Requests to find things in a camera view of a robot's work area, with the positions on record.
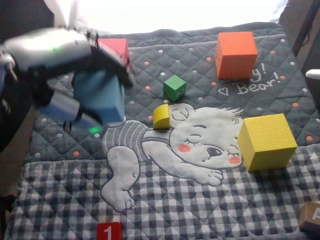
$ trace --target checkered fabric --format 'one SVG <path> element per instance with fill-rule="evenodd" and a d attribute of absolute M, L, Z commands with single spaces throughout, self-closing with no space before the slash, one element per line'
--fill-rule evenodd
<path fill-rule="evenodd" d="M 244 93 L 236 80 L 217 80 L 218 33 L 237 31 L 253 32 L 258 57 L 251 82 L 258 91 Z M 187 82 L 180 102 L 194 109 L 240 108 L 242 118 L 284 113 L 299 148 L 285 169 L 248 173 L 241 165 L 222 170 L 217 187 L 171 176 L 151 160 L 140 162 L 129 190 L 135 206 L 117 212 L 100 192 L 113 177 L 102 149 L 107 127 L 101 134 L 63 130 L 41 114 L 6 239 L 95 239 L 97 223 L 115 221 L 121 222 L 125 239 L 308 239 L 298 218 L 306 201 L 320 197 L 320 115 L 283 28 L 252 23 L 114 36 L 121 37 L 128 39 L 137 83 L 125 94 L 127 120 L 150 128 L 149 116 L 167 102 L 163 82 L 177 75 Z M 71 78 L 68 74 L 50 84 L 72 94 Z M 264 86 L 271 80 L 272 86 Z"/>

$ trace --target orange cube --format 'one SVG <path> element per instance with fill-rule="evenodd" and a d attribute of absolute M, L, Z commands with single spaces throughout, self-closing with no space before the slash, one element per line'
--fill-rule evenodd
<path fill-rule="evenodd" d="M 218 79 L 248 79 L 258 56 L 252 32 L 221 32 L 215 50 Z"/>

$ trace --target embroidered heart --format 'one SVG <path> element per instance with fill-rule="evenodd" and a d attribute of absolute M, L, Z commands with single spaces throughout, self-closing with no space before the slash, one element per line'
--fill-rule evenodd
<path fill-rule="evenodd" d="M 223 95 L 226 95 L 226 96 L 229 96 L 229 93 L 228 93 L 228 88 L 224 87 L 224 88 L 220 88 L 218 90 L 219 93 L 223 94 Z"/>

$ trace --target blue block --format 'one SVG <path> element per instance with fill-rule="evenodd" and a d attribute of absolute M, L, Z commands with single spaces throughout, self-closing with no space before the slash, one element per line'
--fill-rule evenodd
<path fill-rule="evenodd" d="M 104 124 L 125 120 L 125 89 L 117 75 L 105 70 L 77 72 L 73 89 L 80 105 L 96 113 Z"/>

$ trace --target robotic arm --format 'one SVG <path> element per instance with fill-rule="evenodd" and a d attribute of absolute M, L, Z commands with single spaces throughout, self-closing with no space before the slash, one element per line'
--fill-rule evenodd
<path fill-rule="evenodd" d="M 28 81 L 32 99 L 54 120 L 84 128 L 101 128 L 104 118 L 82 106 L 76 99 L 48 86 L 49 78 L 72 71 L 96 73 L 106 70 L 117 76 L 125 88 L 135 79 L 113 50 L 98 38 L 73 29 L 46 28 L 11 38 L 0 45 L 0 94 L 7 77 Z"/>

